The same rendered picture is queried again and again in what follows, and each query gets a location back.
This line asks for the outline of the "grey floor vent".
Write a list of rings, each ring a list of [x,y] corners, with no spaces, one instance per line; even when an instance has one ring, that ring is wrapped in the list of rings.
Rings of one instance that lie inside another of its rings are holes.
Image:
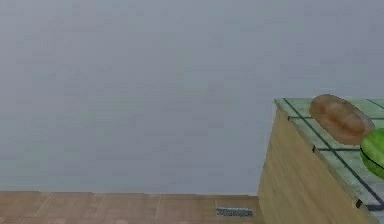
[[[217,207],[216,213],[221,216],[250,217],[253,215],[253,210],[240,207]]]

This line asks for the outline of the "wooden counter with tiled top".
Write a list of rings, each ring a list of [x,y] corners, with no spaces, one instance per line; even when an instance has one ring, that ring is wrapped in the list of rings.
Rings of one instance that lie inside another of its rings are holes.
[[[384,224],[384,180],[332,138],[309,98],[277,98],[258,197],[266,224]]]

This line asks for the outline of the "brown potato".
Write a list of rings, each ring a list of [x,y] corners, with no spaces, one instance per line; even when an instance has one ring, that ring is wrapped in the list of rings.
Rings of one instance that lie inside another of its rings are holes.
[[[316,96],[309,113],[337,142],[360,145],[375,129],[373,121],[349,101],[331,94]]]

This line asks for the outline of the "green round vegetable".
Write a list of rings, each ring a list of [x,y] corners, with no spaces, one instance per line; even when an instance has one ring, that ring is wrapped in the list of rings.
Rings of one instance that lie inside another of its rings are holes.
[[[375,129],[363,138],[360,157],[370,172],[384,180],[384,128]]]

